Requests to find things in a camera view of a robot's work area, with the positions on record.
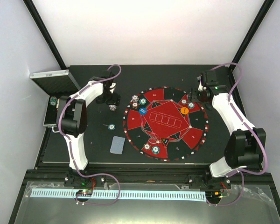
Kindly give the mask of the white blue chip stack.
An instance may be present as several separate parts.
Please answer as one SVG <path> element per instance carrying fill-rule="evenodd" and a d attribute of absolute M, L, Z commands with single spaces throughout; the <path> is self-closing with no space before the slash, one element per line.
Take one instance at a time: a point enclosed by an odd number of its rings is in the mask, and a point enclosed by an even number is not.
<path fill-rule="evenodd" d="M 117 106 L 116 106 L 116 105 L 109 105 L 109 109 L 110 109 L 111 111 L 116 111 Z"/>

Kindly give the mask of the green blue chip seat two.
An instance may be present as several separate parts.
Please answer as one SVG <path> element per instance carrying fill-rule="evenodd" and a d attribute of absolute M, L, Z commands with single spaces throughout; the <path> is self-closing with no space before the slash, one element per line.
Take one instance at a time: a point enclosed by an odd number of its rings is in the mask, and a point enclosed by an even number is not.
<path fill-rule="evenodd" d="M 194 109 L 195 108 L 195 104 L 193 102 L 189 102 L 188 103 L 188 108 L 189 109 Z"/>

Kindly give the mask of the yellow big blind button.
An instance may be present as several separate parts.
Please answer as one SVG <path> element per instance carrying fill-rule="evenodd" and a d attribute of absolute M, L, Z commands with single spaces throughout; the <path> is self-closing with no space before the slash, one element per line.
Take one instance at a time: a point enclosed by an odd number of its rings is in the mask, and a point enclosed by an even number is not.
<path fill-rule="evenodd" d="M 189 113 L 189 109 L 187 107 L 182 107 L 180 109 L 181 114 L 186 115 Z"/>

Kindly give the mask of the green blue chip stack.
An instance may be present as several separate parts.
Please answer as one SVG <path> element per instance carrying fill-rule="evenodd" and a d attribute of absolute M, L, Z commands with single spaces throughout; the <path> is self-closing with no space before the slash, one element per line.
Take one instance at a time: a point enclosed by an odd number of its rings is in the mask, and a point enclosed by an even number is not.
<path fill-rule="evenodd" d="M 110 125 L 108 126 L 108 129 L 109 129 L 109 130 L 114 130 L 115 127 L 116 127 L 116 126 L 115 126 L 114 124 L 110 124 Z"/>

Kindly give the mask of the blue small blind button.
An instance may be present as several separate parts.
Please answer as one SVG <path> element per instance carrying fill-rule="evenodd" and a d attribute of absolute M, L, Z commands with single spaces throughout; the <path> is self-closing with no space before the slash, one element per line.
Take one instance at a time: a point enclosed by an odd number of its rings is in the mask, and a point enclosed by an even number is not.
<path fill-rule="evenodd" d="M 142 107 L 142 108 L 139 109 L 139 113 L 141 115 L 145 115 L 147 113 L 147 109 L 145 107 Z"/>

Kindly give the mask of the blue playing card deck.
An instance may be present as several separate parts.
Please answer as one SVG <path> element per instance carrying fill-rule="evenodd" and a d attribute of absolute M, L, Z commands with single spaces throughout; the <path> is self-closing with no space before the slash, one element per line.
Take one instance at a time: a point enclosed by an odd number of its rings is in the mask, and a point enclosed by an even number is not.
<path fill-rule="evenodd" d="M 110 147 L 111 154 L 122 154 L 124 148 L 125 138 L 114 136 Z"/>

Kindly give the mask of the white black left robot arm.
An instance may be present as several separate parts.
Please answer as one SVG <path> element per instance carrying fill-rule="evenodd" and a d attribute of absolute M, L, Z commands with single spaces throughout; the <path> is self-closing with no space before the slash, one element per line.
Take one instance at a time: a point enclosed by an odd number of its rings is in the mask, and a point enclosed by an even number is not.
<path fill-rule="evenodd" d="M 120 95 L 115 92 L 115 88 L 113 78 L 93 77 L 78 92 L 59 99 L 56 124 L 68 147 L 70 168 L 78 170 L 74 180 L 80 186 L 86 186 L 91 181 L 90 173 L 84 170 L 88 164 L 84 149 L 84 133 L 88 125 L 87 107 L 95 101 L 109 105 L 110 109 L 117 109 Z"/>

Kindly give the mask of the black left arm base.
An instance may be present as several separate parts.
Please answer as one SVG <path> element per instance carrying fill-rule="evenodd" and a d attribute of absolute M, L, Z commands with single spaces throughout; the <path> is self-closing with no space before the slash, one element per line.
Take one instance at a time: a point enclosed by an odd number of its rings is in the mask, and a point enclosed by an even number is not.
<path fill-rule="evenodd" d="M 66 173 L 64 178 L 64 186 L 67 187 L 86 187 L 90 188 L 96 185 L 96 180 L 94 178 L 85 178 L 80 176 L 76 171 L 70 170 Z"/>

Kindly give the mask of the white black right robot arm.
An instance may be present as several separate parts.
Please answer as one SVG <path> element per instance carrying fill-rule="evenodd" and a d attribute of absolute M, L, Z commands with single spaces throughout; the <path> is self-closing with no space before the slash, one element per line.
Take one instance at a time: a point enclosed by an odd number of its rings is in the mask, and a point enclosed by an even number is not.
<path fill-rule="evenodd" d="M 202 90 L 191 88 L 188 99 L 190 102 L 211 103 L 230 133 L 224 156 L 210 164 L 210 172 L 203 176 L 206 187 L 214 188 L 219 184 L 220 177 L 231 177 L 240 171 L 252 175 L 262 175 L 266 172 L 266 132 L 262 128 L 256 128 L 244 116 L 224 86 Z"/>

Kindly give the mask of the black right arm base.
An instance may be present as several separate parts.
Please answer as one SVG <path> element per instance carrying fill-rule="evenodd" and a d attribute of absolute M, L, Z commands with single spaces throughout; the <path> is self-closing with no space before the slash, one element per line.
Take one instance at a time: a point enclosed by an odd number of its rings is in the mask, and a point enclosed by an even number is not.
<path fill-rule="evenodd" d="M 214 184 L 211 180 L 212 175 L 209 171 L 205 171 L 203 174 L 189 174 L 187 176 L 187 184 L 191 188 L 212 189 L 214 188 Z"/>

